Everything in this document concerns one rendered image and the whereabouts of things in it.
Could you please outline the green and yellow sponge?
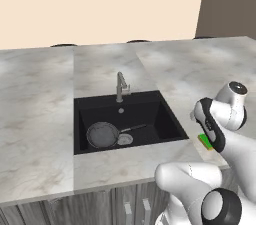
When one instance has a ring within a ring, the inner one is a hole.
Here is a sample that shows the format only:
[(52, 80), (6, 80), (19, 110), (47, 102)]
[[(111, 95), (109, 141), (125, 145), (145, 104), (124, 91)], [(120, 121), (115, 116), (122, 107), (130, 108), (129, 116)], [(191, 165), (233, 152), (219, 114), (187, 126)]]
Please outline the green and yellow sponge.
[(213, 149), (212, 145), (210, 144), (210, 142), (205, 134), (199, 134), (198, 139), (207, 150)]

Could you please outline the black sink basin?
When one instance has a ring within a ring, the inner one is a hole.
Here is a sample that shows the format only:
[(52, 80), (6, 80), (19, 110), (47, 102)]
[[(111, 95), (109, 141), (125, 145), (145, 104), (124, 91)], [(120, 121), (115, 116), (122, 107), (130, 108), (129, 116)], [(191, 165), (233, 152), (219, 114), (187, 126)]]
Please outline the black sink basin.
[[(74, 154), (86, 154), (122, 148), (166, 143), (188, 138), (173, 111), (158, 91), (135, 92), (74, 99)], [(90, 126), (108, 122), (118, 131), (130, 135), (132, 142), (122, 140), (113, 146), (96, 148), (87, 138)]]

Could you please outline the grey frying pan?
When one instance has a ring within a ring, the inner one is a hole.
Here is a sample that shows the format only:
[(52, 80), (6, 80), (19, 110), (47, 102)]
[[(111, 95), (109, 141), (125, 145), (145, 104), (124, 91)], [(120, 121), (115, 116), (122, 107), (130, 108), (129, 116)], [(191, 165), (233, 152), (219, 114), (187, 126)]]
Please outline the grey frying pan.
[(89, 144), (94, 148), (108, 148), (117, 144), (121, 134), (144, 127), (145, 124), (141, 124), (119, 130), (111, 123), (96, 122), (88, 128), (86, 138)]

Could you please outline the grey metal tap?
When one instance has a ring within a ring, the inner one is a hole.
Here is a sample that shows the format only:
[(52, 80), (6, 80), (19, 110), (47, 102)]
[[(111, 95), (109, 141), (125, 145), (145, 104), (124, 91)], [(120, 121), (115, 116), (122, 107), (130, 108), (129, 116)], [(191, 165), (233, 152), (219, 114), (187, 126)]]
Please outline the grey metal tap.
[(126, 83), (122, 72), (117, 73), (117, 86), (116, 86), (116, 101), (121, 103), (124, 95), (131, 93), (130, 86)]

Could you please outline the narrow grey wood cupboard door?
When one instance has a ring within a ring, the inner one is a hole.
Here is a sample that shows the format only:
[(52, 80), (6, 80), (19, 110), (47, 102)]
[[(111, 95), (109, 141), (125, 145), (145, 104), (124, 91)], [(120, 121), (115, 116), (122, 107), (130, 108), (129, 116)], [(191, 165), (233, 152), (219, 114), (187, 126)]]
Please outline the narrow grey wood cupboard door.
[(124, 203), (129, 202), (132, 210), (132, 225), (135, 220), (136, 208), (136, 186), (125, 186), (115, 189), (115, 204), (116, 204), (116, 225), (125, 225), (125, 210)]
[(165, 210), (169, 194), (161, 190), (155, 182), (138, 184), (136, 186), (135, 225), (143, 225), (144, 208), (142, 200), (148, 198), (151, 206), (150, 225), (155, 225), (158, 216)]

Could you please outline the wide grey wood cupboard door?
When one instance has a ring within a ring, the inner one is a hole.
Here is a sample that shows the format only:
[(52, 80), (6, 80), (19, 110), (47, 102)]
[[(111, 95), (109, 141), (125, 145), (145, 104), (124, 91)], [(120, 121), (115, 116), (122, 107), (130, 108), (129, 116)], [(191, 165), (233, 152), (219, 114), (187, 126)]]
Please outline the wide grey wood cupboard door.
[(113, 225), (109, 191), (0, 208), (0, 225)]

